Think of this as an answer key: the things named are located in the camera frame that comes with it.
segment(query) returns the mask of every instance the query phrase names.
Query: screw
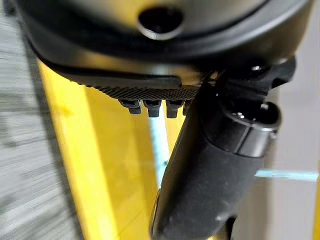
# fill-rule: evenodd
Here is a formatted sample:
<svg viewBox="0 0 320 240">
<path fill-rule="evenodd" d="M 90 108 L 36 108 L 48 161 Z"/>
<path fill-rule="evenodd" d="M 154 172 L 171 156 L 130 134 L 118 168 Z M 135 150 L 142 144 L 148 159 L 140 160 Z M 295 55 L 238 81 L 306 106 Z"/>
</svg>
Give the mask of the screw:
<svg viewBox="0 0 320 240">
<path fill-rule="evenodd" d="M 244 119 L 245 116 L 241 112 L 237 112 L 236 114 L 239 118 Z"/>
<path fill-rule="evenodd" d="M 269 105 L 267 103 L 263 103 L 263 104 L 261 104 L 260 108 L 262 108 L 264 110 L 268 110 L 269 109 Z"/>
<path fill-rule="evenodd" d="M 252 70 L 252 71 L 259 71 L 259 70 L 261 70 L 261 67 L 260 67 L 260 66 L 253 66 L 253 67 L 251 68 L 251 70 Z"/>
</svg>

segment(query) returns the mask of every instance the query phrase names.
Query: black cylindrical tube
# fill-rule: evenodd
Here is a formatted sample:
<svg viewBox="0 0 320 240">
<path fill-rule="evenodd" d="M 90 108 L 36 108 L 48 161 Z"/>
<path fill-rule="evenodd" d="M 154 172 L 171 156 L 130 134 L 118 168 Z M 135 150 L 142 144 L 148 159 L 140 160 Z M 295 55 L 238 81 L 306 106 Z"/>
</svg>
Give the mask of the black cylindrical tube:
<svg viewBox="0 0 320 240">
<path fill-rule="evenodd" d="M 263 112 L 272 115 L 269 121 L 249 121 L 228 114 L 208 91 L 201 89 L 192 104 L 165 171 L 150 226 L 154 240 L 206 240 L 216 234 L 263 166 L 280 124 L 271 103 Z M 247 145 L 253 139 L 257 151 Z"/>
</svg>

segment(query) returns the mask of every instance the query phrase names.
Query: yellow metal frame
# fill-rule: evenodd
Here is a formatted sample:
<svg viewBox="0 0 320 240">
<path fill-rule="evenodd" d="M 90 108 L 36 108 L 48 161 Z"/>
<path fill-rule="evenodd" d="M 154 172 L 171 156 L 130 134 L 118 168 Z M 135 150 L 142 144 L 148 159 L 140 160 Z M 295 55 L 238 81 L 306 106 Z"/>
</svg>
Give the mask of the yellow metal frame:
<svg viewBox="0 0 320 240">
<path fill-rule="evenodd" d="M 146 110 L 130 115 L 117 100 L 38 63 L 85 239 L 149 240 L 157 183 Z M 170 151 L 184 121 L 178 116 L 166 120 Z M 313 239 L 319 236 L 318 204 Z"/>
</svg>

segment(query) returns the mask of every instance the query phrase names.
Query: textured grip surface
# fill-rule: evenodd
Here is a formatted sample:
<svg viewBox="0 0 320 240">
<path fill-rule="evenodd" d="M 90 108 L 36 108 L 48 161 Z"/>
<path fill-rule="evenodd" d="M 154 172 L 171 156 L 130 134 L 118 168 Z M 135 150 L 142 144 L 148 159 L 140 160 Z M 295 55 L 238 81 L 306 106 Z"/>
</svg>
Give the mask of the textured grip surface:
<svg viewBox="0 0 320 240">
<path fill-rule="evenodd" d="M 154 240 L 205 240 L 228 219 L 263 158 L 226 152 L 203 133 L 197 103 L 183 124 L 165 171 L 151 235 Z"/>
</svg>

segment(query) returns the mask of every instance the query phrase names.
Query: circular hole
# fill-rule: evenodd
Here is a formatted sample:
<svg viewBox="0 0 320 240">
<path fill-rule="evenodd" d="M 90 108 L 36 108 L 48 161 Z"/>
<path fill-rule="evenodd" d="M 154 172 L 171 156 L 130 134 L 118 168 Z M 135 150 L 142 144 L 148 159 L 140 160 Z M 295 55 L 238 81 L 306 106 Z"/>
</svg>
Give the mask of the circular hole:
<svg viewBox="0 0 320 240">
<path fill-rule="evenodd" d="M 138 17 L 138 29 L 146 37 L 154 40 L 168 40 L 181 31 L 183 14 L 172 7 L 152 7 Z"/>
</svg>

